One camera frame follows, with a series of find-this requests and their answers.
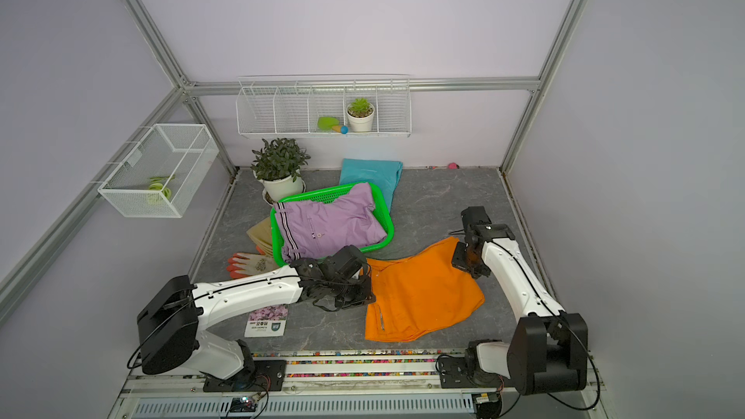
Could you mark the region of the orange pants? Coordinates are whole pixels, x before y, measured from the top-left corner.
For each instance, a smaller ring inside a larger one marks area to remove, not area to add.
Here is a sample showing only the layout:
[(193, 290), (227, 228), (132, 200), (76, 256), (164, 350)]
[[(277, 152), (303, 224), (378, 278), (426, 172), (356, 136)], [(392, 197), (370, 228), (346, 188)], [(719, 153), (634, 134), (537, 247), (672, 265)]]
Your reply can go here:
[(367, 308), (365, 339), (416, 341), (465, 321), (485, 303), (471, 275), (452, 266), (457, 244), (450, 237), (409, 258), (368, 261), (376, 300)]

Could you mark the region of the khaki pants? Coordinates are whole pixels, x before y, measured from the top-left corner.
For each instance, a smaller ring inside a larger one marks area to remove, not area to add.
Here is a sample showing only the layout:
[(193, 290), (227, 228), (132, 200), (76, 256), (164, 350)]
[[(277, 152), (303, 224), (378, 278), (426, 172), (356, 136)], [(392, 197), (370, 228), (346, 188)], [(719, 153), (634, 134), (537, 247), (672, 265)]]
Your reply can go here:
[(260, 254), (273, 255), (272, 225), (269, 217), (253, 225), (246, 234)]

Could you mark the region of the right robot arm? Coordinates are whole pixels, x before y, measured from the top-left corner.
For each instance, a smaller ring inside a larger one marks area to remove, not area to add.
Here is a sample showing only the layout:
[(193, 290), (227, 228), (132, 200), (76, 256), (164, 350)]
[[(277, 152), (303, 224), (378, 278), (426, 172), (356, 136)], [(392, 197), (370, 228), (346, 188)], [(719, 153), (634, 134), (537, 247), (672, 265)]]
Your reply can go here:
[(523, 396), (580, 391), (587, 386), (589, 329), (544, 288), (506, 225), (471, 225), (457, 244), (453, 266), (494, 277), (516, 319), (511, 340), (474, 341), (465, 374), (479, 387), (511, 385)]

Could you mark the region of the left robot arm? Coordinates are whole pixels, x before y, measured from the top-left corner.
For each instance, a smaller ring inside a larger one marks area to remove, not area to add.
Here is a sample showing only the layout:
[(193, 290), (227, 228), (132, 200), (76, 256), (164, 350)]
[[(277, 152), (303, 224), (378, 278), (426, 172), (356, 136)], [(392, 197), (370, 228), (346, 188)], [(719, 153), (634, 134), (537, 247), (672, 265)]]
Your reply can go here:
[(228, 341), (211, 327), (269, 306), (330, 298), (331, 312), (374, 302), (372, 269), (347, 246), (331, 257), (301, 258), (268, 273), (231, 281), (170, 279), (137, 316), (139, 345), (127, 362), (155, 376), (178, 368), (199, 372), (219, 390), (252, 387), (261, 376), (245, 341)]

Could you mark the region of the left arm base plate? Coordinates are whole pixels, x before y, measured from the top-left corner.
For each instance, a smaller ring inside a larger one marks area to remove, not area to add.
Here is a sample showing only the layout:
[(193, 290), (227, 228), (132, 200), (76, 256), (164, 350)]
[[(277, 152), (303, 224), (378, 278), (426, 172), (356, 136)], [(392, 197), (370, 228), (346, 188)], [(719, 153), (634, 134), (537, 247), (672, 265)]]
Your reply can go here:
[(254, 361), (252, 369), (244, 369), (227, 380), (207, 376), (203, 391), (205, 393), (233, 392), (279, 392), (285, 381), (287, 364), (285, 360)]

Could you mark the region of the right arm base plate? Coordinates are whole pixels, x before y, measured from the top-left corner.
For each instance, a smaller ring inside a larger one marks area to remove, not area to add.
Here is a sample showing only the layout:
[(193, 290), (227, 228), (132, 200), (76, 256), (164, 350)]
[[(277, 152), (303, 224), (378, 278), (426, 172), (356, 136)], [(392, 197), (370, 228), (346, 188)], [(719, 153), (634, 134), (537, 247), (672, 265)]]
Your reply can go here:
[(442, 389), (504, 389), (513, 386), (513, 382), (505, 376), (477, 370), (469, 364), (466, 357), (450, 354), (438, 355), (435, 370)]

